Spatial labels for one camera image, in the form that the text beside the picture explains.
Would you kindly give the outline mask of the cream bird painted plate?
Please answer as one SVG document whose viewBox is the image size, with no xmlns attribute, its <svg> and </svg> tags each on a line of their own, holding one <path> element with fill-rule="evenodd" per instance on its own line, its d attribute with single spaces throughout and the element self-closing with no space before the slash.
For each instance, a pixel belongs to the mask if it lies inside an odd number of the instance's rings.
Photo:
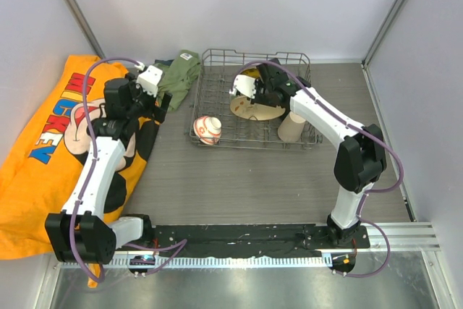
<svg viewBox="0 0 463 309">
<path fill-rule="evenodd" d="M 262 122 L 281 117 L 285 114 L 286 109 L 280 106 L 250 103 L 246 96 L 232 96 L 230 111 L 239 118 Z"/>
</svg>

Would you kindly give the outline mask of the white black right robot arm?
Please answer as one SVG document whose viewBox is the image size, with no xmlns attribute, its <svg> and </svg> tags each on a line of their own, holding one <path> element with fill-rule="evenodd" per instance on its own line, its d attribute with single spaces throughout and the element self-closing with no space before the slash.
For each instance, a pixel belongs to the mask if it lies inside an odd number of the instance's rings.
<svg viewBox="0 0 463 309">
<path fill-rule="evenodd" d="M 383 139 L 379 126 L 349 119 L 334 108 L 310 83 L 295 77 L 279 61 L 263 61 L 256 69 L 251 101 L 266 106 L 281 106 L 309 122 L 336 149 L 334 176 L 339 183 L 335 206 L 327 217 L 327 239 L 334 247 L 349 244 L 360 226 L 357 209 L 362 196 L 385 171 L 383 146 L 370 139 Z"/>
</svg>

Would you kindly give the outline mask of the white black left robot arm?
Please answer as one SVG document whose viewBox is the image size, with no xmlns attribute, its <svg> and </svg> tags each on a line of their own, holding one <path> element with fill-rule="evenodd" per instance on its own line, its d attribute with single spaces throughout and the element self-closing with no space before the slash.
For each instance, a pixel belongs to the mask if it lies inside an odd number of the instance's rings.
<svg viewBox="0 0 463 309">
<path fill-rule="evenodd" d="M 114 222 L 104 216 L 123 206 L 128 195 L 122 171 L 151 155 L 171 101 L 166 95 L 156 102 L 160 80 L 160 74 L 149 71 L 109 80 L 102 101 L 84 102 L 82 115 L 72 112 L 69 135 L 75 142 L 87 138 L 90 144 L 68 201 L 46 217 L 46 233 L 59 261 L 103 265 L 129 243 L 138 250 L 153 244 L 148 216 L 132 214 Z"/>
</svg>

